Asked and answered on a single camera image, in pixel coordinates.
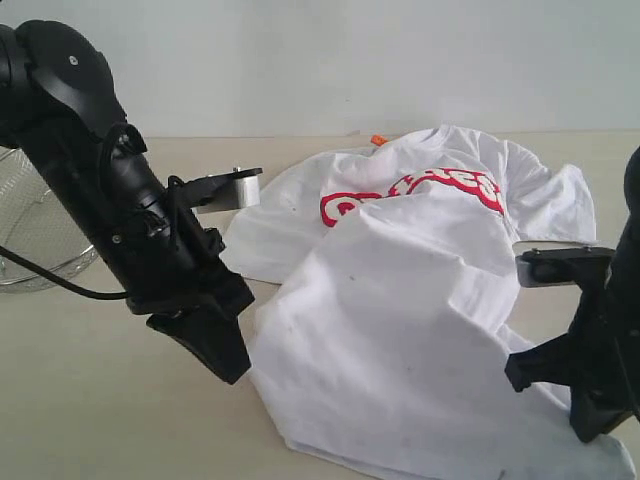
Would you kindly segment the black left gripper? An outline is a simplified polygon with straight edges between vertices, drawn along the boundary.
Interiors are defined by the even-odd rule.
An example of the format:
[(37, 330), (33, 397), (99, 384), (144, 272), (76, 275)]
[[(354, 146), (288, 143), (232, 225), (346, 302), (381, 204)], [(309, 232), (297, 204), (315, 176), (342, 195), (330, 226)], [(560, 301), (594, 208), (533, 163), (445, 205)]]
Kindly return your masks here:
[(118, 210), (115, 220), (94, 234), (94, 246), (124, 289), (129, 310), (151, 315), (149, 328), (235, 384), (250, 369), (236, 317), (254, 296), (221, 260), (218, 230), (203, 228), (190, 209), (164, 199)]

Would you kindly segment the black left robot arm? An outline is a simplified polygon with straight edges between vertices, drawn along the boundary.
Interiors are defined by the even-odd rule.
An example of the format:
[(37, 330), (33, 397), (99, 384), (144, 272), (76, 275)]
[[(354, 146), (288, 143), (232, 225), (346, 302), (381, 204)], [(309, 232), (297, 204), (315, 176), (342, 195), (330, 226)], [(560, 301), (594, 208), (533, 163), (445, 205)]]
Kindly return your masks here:
[(238, 318), (253, 294), (223, 263), (219, 231), (194, 211), (256, 204), (258, 169), (161, 182), (104, 55), (57, 21), (1, 30), (1, 143), (26, 154), (132, 313), (226, 383), (250, 369)]

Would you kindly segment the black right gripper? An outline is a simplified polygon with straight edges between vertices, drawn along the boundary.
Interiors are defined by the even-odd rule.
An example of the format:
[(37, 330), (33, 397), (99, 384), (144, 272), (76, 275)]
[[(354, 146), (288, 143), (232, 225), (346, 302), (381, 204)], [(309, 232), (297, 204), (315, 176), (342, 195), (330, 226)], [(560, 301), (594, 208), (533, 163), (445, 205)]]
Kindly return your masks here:
[(599, 289), (579, 287), (581, 296), (567, 331), (510, 355), (505, 366), (518, 392), (538, 382), (569, 386), (569, 421), (583, 443), (638, 418), (638, 383), (624, 379), (604, 306), (604, 287), (605, 281)]

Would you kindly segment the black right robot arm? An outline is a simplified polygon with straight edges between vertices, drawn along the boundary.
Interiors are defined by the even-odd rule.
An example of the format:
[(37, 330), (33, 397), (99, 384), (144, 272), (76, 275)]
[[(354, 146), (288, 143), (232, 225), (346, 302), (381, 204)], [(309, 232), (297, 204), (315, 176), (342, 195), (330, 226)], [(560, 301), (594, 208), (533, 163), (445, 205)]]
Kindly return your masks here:
[(515, 391), (534, 383), (570, 389), (569, 422), (584, 443), (639, 415), (639, 156), (624, 174), (629, 217), (614, 249), (532, 249), (517, 256), (525, 288), (575, 284), (579, 304), (568, 331), (508, 357)]

